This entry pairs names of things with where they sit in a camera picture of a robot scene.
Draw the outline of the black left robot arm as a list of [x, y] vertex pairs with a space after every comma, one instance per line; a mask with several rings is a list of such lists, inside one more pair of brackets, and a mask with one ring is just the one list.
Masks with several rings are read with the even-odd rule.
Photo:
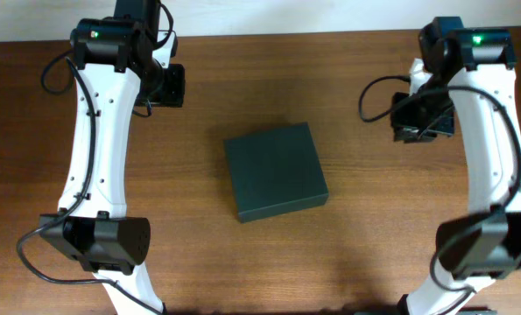
[[131, 118], [184, 100], [177, 37], [159, 26], [170, 18], [159, 1], [119, 1], [109, 17], [82, 19], [63, 55], [77, 89], [74, 143], [58, 211], [40, 217], [38, 234], [102, 285], [119, 314], [166, 311], [145, 266], [151, 225], [127, 214], [124, 171]]

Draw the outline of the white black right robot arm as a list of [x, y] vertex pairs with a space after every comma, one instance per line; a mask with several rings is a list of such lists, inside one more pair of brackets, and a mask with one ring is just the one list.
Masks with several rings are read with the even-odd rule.
[[462, 133], [468, 214], [442, 223], [427, 280], [401, 298], [402, 314], [454, 314], [480, 290], [521, 270], [521, 135], [517, 64], [503, 28], [437, 17], [419, 34], [410, 90], [395, 94], [391, 125], [405, 143]]

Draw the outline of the black box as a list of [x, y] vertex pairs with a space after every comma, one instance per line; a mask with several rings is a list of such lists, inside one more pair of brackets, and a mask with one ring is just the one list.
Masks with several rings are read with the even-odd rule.
[[240, 222], [326, 204], [329, 190], [306, 122], [226, 139], [224, 150]]

